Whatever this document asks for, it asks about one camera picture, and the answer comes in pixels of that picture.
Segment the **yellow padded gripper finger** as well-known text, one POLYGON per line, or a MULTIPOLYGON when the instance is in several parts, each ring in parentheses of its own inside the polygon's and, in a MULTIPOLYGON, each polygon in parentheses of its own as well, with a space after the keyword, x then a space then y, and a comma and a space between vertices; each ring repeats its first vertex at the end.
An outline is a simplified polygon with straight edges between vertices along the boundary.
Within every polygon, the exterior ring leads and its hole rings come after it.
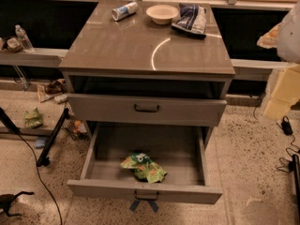
POLYGON ((299 100, 300 65, 290 63, 284 68, 274 69, 268 80, 262 116, 277 121, 287 115, 299 100))

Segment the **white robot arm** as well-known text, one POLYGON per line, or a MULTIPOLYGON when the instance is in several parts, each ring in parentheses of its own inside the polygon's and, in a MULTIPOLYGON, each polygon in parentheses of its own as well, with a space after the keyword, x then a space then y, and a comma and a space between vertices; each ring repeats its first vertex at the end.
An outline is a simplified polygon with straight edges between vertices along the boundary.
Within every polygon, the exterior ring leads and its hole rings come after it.
POLYGON ((277 55, 289 65, 281 70, 263 115, 278 120, 300 100, 300 1, 283 20, 259 38, 257 45, 276 48, 277 55))

